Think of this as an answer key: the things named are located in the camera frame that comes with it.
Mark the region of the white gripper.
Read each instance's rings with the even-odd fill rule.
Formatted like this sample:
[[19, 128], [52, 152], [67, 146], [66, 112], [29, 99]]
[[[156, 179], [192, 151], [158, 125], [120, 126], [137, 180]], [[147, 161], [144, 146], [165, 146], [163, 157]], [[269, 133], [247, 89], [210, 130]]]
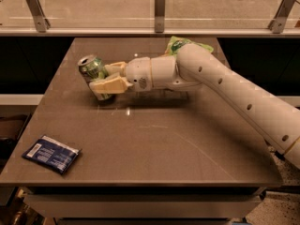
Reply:
[[95, 79], [89, 83], [89, 88], [97, 94], [122, 94], [129, 87], [136, 92], [150, 91], [152, 89], [150, 62], [149, 57], [142, 57], [128, 63], [116, 62], [105, 65], [104, 68], [110, 76]]

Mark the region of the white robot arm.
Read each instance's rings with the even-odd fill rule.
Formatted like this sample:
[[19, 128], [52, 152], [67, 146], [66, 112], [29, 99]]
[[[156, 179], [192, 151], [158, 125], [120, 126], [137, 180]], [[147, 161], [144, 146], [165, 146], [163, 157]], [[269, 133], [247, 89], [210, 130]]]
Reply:
[[300, 168], [300, 111], [225, 67], [205, 48], [189, 43], [175, 55], [136, 58], [104, 67], [89, 83], [96, 96], [131, 89], [188, 91], [204, 84], [221, 96], [295, 167]]

